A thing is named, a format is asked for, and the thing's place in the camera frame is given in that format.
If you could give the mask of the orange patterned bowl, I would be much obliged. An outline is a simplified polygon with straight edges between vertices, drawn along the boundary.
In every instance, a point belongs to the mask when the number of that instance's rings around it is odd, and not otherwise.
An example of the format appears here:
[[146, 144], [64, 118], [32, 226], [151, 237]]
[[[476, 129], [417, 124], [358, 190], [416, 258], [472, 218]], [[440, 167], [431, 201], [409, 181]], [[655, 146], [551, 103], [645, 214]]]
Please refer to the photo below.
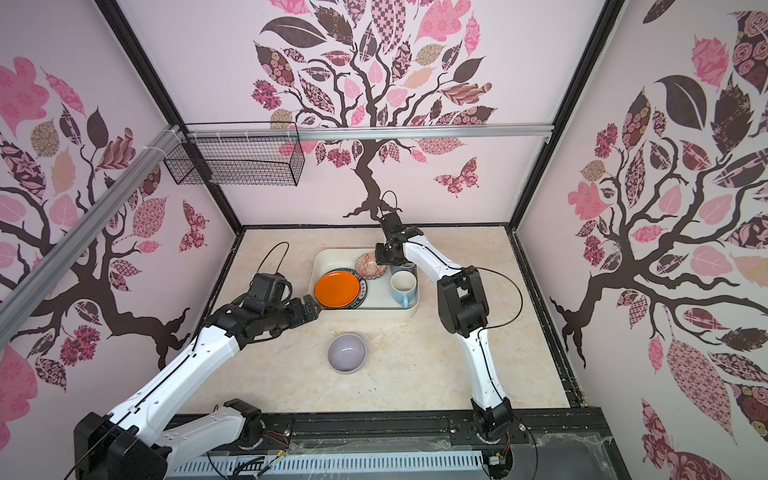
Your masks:
[[366, 280], [375, 280], [387, 272], [388, 267], [381, 265], [376, 260], [374, 252], [366, 252], [360, 255], [354, 265], [355, 272]]

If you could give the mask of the light blue ceramic mug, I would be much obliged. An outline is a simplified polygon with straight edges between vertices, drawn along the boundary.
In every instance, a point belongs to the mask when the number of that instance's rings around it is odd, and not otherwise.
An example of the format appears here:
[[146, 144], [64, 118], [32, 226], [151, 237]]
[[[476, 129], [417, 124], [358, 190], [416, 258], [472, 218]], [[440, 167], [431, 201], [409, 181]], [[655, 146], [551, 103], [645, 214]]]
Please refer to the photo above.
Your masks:
[[417, 293], [417, 277], [410, 271], [400, 270], [391, 275], [390, 293], [396, 304], [410, 309]]

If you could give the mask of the orange round plate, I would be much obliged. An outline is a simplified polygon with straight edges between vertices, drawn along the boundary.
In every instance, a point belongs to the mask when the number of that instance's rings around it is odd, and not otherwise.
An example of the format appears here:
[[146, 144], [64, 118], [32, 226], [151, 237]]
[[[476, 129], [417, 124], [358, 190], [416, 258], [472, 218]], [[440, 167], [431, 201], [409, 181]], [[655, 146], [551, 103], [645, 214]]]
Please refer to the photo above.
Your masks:
[[314, 287], [315, 300], [326, 309], [341, 309], [351, 305], [361, 293], [360, 279], [347, 270], [324, 274]]

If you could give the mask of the lavender ceramic bowl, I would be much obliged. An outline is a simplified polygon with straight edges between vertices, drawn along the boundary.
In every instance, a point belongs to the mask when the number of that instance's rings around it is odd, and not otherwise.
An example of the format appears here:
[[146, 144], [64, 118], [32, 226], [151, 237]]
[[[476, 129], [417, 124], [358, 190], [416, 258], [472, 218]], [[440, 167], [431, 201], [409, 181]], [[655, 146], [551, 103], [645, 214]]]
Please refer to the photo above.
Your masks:
[[358, 371], [367, 358], [365, 340], [354, 333], [344, 333], [334, 338], [327, 349], [330, 368], [339, 374]]

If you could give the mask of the black round plate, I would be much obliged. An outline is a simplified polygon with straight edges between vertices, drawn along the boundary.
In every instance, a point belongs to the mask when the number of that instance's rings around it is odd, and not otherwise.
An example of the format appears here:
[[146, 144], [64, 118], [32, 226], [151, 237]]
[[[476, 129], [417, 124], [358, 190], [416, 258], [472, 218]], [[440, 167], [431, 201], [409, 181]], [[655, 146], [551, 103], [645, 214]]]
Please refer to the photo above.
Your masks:
[[354, 270], [352, 269], [336, 269], [336, 270], [347, 270], [351, 273], [354, 273], [359, 279], [360, 279], [360, 286], [362, 287], [361, 293], [358, 295], [358, 298], [349, 306], [341, 308], [341, 309], [355, 309], [358, 308], [363, 301], [366, 298], [367, 295], [367, 281], [363, 279], [360, 275], [358, 275]]

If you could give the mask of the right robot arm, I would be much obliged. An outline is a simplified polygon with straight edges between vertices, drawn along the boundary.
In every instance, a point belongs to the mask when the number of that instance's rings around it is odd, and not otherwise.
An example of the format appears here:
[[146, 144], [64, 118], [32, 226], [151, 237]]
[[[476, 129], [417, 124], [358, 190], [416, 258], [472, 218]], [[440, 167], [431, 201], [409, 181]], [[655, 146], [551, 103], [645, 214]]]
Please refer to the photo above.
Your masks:
[[435, 281], [438, 317], [456, 336], [471, 378], [471, 405], [478, 435], [492, 441], [514, 420], [512, 405], [496, 373], [489, 345], [489, 303], [479, 270], [462, 266], [439, 252], [396, 212], [380, 220], [385, 241], [375, 247], [376, 261], [386, 266], [412, 263]]

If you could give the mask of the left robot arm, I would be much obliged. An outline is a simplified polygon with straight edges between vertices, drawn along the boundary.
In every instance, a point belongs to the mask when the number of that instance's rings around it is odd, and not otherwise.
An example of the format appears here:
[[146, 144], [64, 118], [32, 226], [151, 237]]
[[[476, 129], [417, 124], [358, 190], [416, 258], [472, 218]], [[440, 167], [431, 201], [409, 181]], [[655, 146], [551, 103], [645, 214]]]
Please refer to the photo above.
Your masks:
[[74, 430], [75, 479], [163, 479], [222, 445], [247, 450], [263, 441], [261, 411], [240, 399], [171, 427], [181, 407], [221, 366], [249, 345], [277, 339], [316, 320], [309, 295], [296, 297], [281, 274], [259, 273], [246, 293], [207, 317], [170, 364], [105, 415], [90, 413]]

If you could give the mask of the white plastic bin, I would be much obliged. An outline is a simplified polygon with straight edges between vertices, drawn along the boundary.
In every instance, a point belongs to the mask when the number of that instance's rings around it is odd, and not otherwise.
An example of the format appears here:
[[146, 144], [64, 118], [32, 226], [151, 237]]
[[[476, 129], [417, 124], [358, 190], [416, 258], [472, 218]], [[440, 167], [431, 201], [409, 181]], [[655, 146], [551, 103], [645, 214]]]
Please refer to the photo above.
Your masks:
[[[373, 250], [370, 248], [333, 248], [322, 250], [314, 259], [308, 293], [315, 299], [313, 291], [320, 277], [336, 269], [354, 270], [356, 259], [366, 252], [373, 252]], [[417, 287], [413, 306], [410, 309], [403, 309], [396, 304], [390, 293], [392, 274], [392, 268], [388, 267], [387, 272], [382, 277], [375, 280], [365, 279], [367, 281], [367, 295], [358, 308], [326, 309], [323, 307], [323, 314], [333, 319], [405, 319], [411, 317], [419, 304], [419, 287]]]

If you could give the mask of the aluminium rail back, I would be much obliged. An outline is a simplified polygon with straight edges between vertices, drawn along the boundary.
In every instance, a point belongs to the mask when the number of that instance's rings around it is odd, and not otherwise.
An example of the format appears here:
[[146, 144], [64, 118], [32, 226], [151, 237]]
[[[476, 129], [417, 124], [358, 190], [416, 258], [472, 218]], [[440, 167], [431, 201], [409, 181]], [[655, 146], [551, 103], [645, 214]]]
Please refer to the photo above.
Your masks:
[[201, 124], [193, 130], [188, 125], [185, 137], [189, 141], [203, 139], [254, 140], [268, 138], [294, 141], [342, 141], [421, 138], [484, 138], [484, 137], [549, 137], [554, 126], [546, 123], [498, 123], [478, 125], [394, 126], [394, 127], [334, 127], [334, 128], [265, 128], [224, 129], [224, 124]]

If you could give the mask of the aluminium rail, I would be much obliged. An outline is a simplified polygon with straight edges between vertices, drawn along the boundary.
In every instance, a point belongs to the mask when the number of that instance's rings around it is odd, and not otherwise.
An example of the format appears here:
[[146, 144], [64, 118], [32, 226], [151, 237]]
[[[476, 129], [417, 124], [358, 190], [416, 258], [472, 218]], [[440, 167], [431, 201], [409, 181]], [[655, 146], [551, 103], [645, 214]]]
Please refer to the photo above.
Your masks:
[[484, 138], [484, 137], [549, 137], [554, 126], [546, 123], [498, 123], [478, 125], [394, 126], [394, 127], [334, 127], [334, 128], [265, 128], [224, 129], [224, 124], [201, 124], [193, 130], [188, 125], [185, 137], [189, 141], [203, 139], [254, 140], [268, 138], [294, 141], [342, 141], [421, 138]]
[[76, 263], [151, 171], [184, 139], [177, 125], [168, 125], [140, 152], [115, 184], [79, 219], [45, 255], [38, 267], [21, 281], [1, 305], [1, 345], [6, 346], [45, 296]]

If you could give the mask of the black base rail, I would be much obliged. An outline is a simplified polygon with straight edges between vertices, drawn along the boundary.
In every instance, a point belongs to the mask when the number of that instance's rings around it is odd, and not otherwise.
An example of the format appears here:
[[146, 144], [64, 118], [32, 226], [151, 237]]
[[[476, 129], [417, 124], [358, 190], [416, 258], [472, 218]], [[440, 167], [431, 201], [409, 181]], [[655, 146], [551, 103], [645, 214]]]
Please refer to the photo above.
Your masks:
[[[170, 426], [201, 416], [182, 414]], [[485, 479], [629, 477], [607, 422], [595, 408], [523, 409], [490, 442], [480, 438], [467, 410], [266, 413], [262, 420], [265, 431], [258, 447], [222, 445], [203, 455], [472, 451], [482, 454]]]

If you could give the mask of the aluminium rail left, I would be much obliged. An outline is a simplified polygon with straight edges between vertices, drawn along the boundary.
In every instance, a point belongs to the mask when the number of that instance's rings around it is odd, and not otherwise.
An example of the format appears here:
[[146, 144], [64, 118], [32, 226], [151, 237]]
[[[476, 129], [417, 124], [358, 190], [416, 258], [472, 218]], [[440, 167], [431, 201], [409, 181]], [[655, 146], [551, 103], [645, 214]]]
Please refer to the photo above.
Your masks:
[[21, 281], [1, 305], [1, 345], [6, 346], [45, 296], [76, 263], [151, 171], [184, 139], [177, 125], [168, 125], [140, 152], [115, 184], [79, 219], [45, 255], [38, 267]]

